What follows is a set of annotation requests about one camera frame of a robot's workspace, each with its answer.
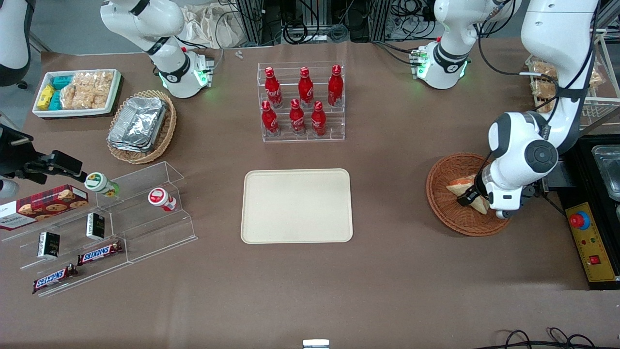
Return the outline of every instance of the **coca-cola bottle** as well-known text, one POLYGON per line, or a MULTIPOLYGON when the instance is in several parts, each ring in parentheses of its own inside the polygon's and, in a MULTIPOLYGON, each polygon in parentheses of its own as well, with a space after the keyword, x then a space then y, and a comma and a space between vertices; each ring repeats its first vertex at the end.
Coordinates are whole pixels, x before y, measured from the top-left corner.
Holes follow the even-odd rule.
POLYGON ((269 101, 264 101, 261 105, 263 109, 263 125, 268 137, 277 137, 280 135, 280 126, 278 125, 277 116, 271 109, 269 101))
POLYGON ((312 112, 312 131, 315 136, 325 135, 327 117, 323 111, 323 103, 320 101, 314 102, 314 111, 312 112))
POLYGON ((280 88, 280 82, 275 77, 273 68, 268 66, 265 68, 265 90, 267 90, 267 98, 271 102, 272 107, 278 109, 282 106, 282 89, 280 88))
POLYGON ((332 67, 332 76, 329 78, 329 84, 327 85, 327 90, 329 91, 327 103, 332 107, 342 106, 342 91, 345 83, 342 81, 341 73, 341 66, 336 64, 332 67))
POLYGON ((303 109, 312 108, 312 102, 314 102, 314 84, 310 80, 310 70, 303 66, 299 70, 299 98, 301 100, 301 107, 303 109))
POLYGON ((299 99, 293 98, 291 100, 291 112, 289 116, 291 118, 293 133, 297 136, 304 135, 306 133, 306 125, 304 124, 304 111, 299 108, 299 99))

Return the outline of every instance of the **white bag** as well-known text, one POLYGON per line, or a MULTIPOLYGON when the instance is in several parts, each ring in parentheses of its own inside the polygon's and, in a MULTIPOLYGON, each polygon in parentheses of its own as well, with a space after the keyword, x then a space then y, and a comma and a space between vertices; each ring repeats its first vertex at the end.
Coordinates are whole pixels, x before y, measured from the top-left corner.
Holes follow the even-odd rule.
POLYGON ((185 29, 179 37, 188 42, 208 44, 212 48, 224 48, 238 46, 247 41, 246 35, 241 27, 241 14, 236 11, 234 6, 221 5, 218 2, 204 5, 185 5, 181 7, 185 17, 185 29), (215 25, 219 21, 218 39, 215 39, 215 25))

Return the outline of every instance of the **acrylic bottle rack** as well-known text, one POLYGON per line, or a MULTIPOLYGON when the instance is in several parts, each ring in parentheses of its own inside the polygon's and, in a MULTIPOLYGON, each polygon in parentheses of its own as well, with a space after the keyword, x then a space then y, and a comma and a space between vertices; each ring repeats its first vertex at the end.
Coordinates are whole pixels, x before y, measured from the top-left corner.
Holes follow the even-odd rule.
POLYGON ((259 92, 258 102, 258 121, 263 141, 265 143, 272 142, 333 142, 345 139, 345 106, 346 106, 346 78, 345 66, 342 61, 319 61, 319 62, 290 62, 290 63, 259 63, 257 74, 257 85, 259 92), (342 91, 342 106, 332 107, 327 103, 327 85, 329 78, 332 76, 332 66, 340 65, 342 67, 342 81, 344 88, 342 91), (279 109, 274 109, 277 115, 278 125, 280 126, 280 135, 277 137, 268 137, 265 126, 260 116, 262 110, 260 103, 266 101, 267 92, 265 91, 265 68, 273 68, 276 78, 280 82, 282 89, 283 103, 279 109), (304 110, 304 123, 306 124, 306 134, 297 136, 293 133, 291 119, 289 113, 291 111, 291 100, 299 99, 299 69, 306 66, 310 70, 310 78, 314 83, 314 100, 323 102, 323 111, 327 117, 327 132, 323 136, 315 136, 312 133, 312 109, 304 110))
POLYGON ((77 266, 78 274, 58 284, 46 287, 37 294, 41 297, 66 291, 91 281, 99 276, 137 263, 150 256, 196 240, 192 218, 183 210, 177 183, 184 177, 168 162, 143 168, 113 179, 120 191, 117 197, 108 198, 99 194, 91 195, 91 205, 80 210, 58 215, 53 222, 43 221, 25 228, 10 237, 4 236, 3 242, 15 243, 20 248, 20 265, 29 278, 20 278, 20 282, 30 283, 55 271, 63 269, 69 263, 77 264, 78 255, 104 247, 120 240, 124 253, 77 266), (151 205, 147 196, 152 188, 162 187, 176 198, 177 207, 166 212, 161 207, 151 205), (105 238, 95 241, 86 237, 87 215, 95 212, 105 219, 105 238), (60 250, 53 260, 37 258, 38 237, 40 232, 60 235, 60 250))

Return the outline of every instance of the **yellow snack box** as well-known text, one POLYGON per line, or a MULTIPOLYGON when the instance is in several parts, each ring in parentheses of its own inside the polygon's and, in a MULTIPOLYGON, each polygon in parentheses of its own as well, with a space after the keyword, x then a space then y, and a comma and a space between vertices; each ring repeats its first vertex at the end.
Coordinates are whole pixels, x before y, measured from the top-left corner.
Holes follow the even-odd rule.
POLYGON ((50 84, 45 86, 43 91, 41 91, 41 96, 37 100, 37 108, 42 111, 46 111, 50 107, 51 97, 54 96, 55 91, 56 90, 54 90, 50 84))

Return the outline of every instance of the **snickers logo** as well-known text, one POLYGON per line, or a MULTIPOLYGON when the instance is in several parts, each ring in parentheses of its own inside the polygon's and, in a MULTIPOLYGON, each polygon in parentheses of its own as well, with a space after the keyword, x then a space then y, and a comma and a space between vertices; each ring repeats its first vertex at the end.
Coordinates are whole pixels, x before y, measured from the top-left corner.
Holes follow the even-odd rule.
POLYGON ((84 255, 84 258, 82 259, 82 262, 93 260, 99 256, 103 256, 108 253, 110 253, 110 246, 102 247, 98 250, 94 250, 93 252, 86 253, 84 255))
POLYGON ((65 276, 65 272, 66 272, 66 269, 59 270, 59 271, 57 271, 57 272, 55 272, 55 273, 53 273, 51 275, 48 275, 48 276, 46 276, 46 277, 44 277, 42 279, 39 279, 37 281, 37 285, 35 287, 36 288, 40 288, 40 287, 45 286, 45 285, 47 285, 47 284, 49 284, 51 282, 57 281, 59 279, 62 279, 65 276))

